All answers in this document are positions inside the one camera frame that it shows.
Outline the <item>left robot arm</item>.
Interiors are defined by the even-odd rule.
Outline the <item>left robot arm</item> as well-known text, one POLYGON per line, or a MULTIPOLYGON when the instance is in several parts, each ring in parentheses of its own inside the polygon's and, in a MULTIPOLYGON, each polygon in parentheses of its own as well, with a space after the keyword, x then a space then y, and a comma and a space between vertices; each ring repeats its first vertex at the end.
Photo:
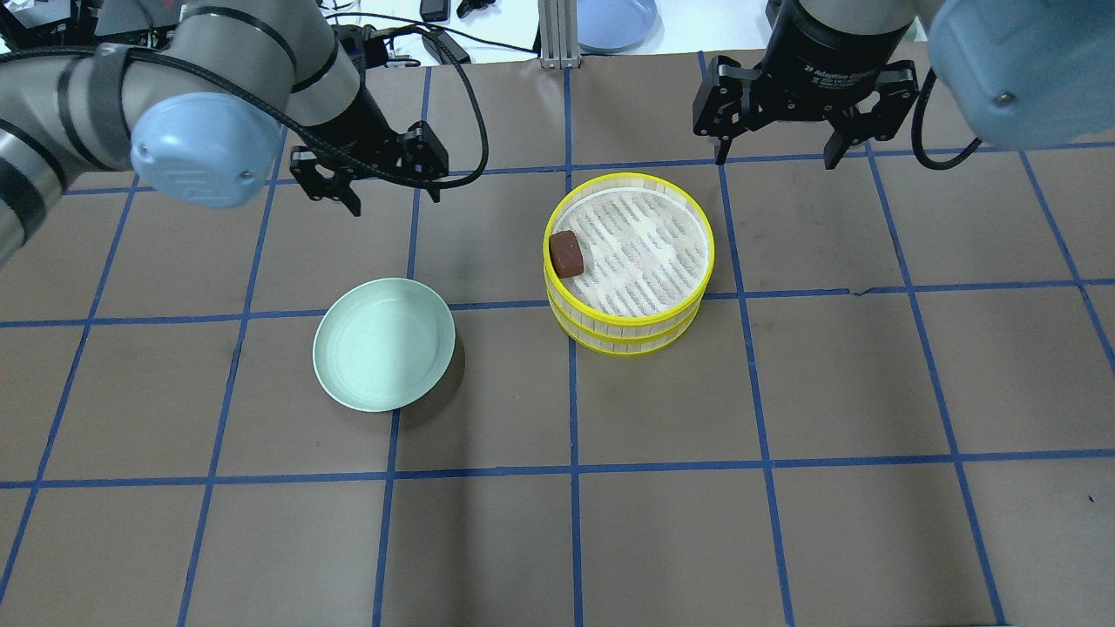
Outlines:
POLYGON ((133 171, 182 202, 243 206, 282 147, 312 199, 353 215, 355 179, 449 186, 430 124, 394 131, 314 1, 191 1, 164 49, 123 44, 3 55, 3 260, 72 182, 133 171))

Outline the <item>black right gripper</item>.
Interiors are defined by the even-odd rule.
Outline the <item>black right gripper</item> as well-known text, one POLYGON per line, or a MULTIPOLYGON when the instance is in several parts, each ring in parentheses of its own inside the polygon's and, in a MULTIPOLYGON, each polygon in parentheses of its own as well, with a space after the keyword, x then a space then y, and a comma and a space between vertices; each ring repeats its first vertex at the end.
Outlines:
POLYGON ((694 135, 712 138, 725 165, 733 139, 776 122, 825 122, 826 171, 864 139, 894 138, 921 87, 917 65, 896 60, 915 22, 911 1, 772 1, 770 39, 747 68, 712 56, 694 96, 694 135))

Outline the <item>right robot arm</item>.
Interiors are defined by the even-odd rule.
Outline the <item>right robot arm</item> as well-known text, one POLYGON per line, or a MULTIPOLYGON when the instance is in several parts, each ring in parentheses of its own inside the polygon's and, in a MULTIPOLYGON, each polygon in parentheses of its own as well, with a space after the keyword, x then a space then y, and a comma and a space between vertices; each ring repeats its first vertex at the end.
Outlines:
POLYGON ((777 1, 766 51, 746 68, 714 56, 694 96, 694 135, 724 164, 745 132, 828 123, 826 168, 905 120, 919 163, 961 164, 983 144, 1026 151, 1111 131, 1111 1, 777 1), (943 84, 973 132, 951 160, 925 154, 928 100, 943 84))

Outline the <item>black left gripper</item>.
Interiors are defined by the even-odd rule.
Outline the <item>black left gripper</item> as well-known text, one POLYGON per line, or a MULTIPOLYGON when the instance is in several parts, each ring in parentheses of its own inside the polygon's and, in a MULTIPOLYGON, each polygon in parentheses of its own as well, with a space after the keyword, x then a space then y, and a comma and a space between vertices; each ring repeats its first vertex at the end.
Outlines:
MULTIPOLYGON (((442 179, 449 175, 449 151, 426 122, 409 131, 392 131, 362 69, 355 67, 330 25, 306 25, 294 44, 294 83, 289 116, 350 158, 407 179, 425 182, 434 203, 442 203, 442 179)), ((350 187, 334 191, 352 218, 362 216, 362 202, 350 187)))

